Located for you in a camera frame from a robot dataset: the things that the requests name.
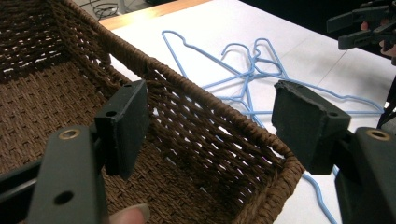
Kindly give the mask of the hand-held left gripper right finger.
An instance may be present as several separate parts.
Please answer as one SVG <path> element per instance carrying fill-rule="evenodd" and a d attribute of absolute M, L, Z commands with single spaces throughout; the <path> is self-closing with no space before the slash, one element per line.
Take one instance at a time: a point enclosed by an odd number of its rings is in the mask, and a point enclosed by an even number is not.
<path fill-rule="evenodd" d="M 305 86 L 280 80 L 272 123 L 276 135 L 312 175 L 339 168 L 335 187 L 344 224 L 396 224 L 396 135 L 359 127 Z"/>

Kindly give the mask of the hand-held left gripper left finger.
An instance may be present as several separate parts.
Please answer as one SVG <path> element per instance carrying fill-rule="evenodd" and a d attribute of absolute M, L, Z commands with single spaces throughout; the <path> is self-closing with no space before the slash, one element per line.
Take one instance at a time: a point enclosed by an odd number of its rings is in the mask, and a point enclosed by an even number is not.
<path fill-rule="evenodd" d="M 149 127 L 146 82 L 122 86 L 89 126 L 49 137 L 28 224 L 108 224 L 102 172 L 128 179 Z"/>

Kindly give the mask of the brown woven wicker basket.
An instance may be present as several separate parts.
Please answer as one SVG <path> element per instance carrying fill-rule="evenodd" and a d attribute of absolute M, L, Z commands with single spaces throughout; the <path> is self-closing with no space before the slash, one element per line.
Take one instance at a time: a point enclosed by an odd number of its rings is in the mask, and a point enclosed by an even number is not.
<path fill-rule="evenodd" d="M 113 60 L 146 80 L 150 125 L 132 176 L 105 180 L 109 210 L 272 224 L 304 171 L 288 147 L 72 0 L 0 0 L 0 175 L 40 158 L 54 131 L 92 122 L 127 82 Z"/>

